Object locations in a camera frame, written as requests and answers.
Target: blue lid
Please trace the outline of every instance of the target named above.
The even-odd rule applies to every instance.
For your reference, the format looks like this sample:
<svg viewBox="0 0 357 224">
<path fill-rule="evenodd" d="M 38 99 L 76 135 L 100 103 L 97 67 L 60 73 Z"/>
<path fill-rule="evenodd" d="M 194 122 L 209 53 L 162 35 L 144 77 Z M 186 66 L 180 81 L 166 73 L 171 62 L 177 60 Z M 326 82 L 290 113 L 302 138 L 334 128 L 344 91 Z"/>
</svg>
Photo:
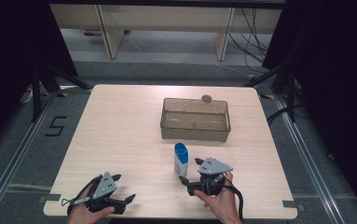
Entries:
<svg viewBox="0 0 357 224">
<path fill-rule="evenodd" d="M 189 160 L 188 155 L 187 155 L 187 149 L 186 146 L 183 143 L 177 143 L 175 144 L 175 155 L 177 156 L 178 160 L 182 163 L 185 164 Z"/>
</svg>

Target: hand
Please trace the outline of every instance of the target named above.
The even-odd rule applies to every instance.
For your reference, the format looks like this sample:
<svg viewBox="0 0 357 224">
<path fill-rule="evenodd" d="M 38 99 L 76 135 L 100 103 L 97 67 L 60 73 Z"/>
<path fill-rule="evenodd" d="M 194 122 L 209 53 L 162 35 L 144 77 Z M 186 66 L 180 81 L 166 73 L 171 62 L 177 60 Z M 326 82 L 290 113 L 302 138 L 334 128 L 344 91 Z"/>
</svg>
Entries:
<svg viewBox="0 0 357 224">
<path fill-rule="evenodd" d="M 90 188 L 91 186 L 89 186 L 83 192 L 79 199 L 85 198 L 88 195 Z M 70 216 L 68 217 L 67 224 L 94 224 L 103 217 L 106 217 L 109 214 L 113 213 L 114 211 L 114 207 L 106 207 L 99 212 L 92 213 L 88 210 L 84 203 L 81 203 L 77 206 L 74 206 Z"/>
<path fill-rule="evenodd" d="M 230 186 L 233 182 L 233 174 L 226 172 L 225 185 Z M 241 223 L 239 213 L 237 211 L 235 194 L 226 188 L 222 188 L 221 192 L 215 197 L 206 195 L 203 191 L 195 189 L 193 193 L 202 199 L 204 207 L 210 207 L 215 216 L 224 224 Z"/>
</svg>

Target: table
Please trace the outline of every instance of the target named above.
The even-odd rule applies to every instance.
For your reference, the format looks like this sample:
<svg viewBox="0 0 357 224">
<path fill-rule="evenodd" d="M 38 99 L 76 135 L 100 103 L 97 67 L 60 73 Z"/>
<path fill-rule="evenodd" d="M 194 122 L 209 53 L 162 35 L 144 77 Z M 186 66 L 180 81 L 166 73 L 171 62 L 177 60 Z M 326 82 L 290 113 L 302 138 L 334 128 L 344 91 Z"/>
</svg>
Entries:
<svg viewBox="0 0 357 224">
<path fill-rule="evenodd" d="M 162 139 L 163 99 L 211 95 L 228 103 L 231 132 L 225 143 Z M 190 197 L 173 171 L 173 147 L 186 144 L 187 178 L 197 180 L 195 158 L 213 157 L 233 166 L 234 185 L 244 198 L 244 218 L 292 219 L 292 201 L 266 118 L 252 88 L 97 85 L 78 123 L 51 194 L 72 199 L 96 175 L 121 174 L 112 195 L 136 194 L 119 217 L 214 218 L 197 197 Z M 67 207 L 47 202 L 48 216 L 66 216 Z"/>
</svg>

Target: wooden table top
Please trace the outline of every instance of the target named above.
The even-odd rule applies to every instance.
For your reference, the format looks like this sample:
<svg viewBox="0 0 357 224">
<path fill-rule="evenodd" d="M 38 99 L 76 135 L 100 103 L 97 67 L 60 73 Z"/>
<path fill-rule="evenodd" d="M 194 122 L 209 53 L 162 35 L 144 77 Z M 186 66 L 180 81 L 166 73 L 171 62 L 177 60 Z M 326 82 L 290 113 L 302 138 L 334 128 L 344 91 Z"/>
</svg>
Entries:
<svg viewBox="0 0 357 224">
<path fill-rule="evenodd" d="M 162 139 L 164 98 L 200 99 L 205 94 L 228 103 L 227 141 Z M 188 149 L 191 182 L 199 179 L 195 158 L 212 157 L 234 168 L 233 184 L 244 199 L 244 218 L 297 216 L 295 208 L 282 204 L 293 196 L 258 95 L 242 87 L 95 86 L 50 193 L 72 199 L 93 177 L 108 171 L 122 175 L 112 198 L 136 194 L 119 217 L 215 218 L 174 175 L 177 142 Z M 48 201 L 44 213 L 66 216 L 66 209 L 61 201 Z"/>
</svg>

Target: brown translucent storage bin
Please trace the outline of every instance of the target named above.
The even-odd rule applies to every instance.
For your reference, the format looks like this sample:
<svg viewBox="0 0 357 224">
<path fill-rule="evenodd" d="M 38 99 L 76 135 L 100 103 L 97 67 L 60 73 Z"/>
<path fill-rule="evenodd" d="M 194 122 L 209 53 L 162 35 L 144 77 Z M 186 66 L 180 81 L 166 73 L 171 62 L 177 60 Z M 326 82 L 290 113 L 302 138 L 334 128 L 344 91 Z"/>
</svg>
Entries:
<svg viewBox="0 0 357 224">
<path fill-rule="evenodd" d="M 162 138 L 225 142 L 230 132 L 227 102 L 165 98 L 160 128 Z"/>
</svg>

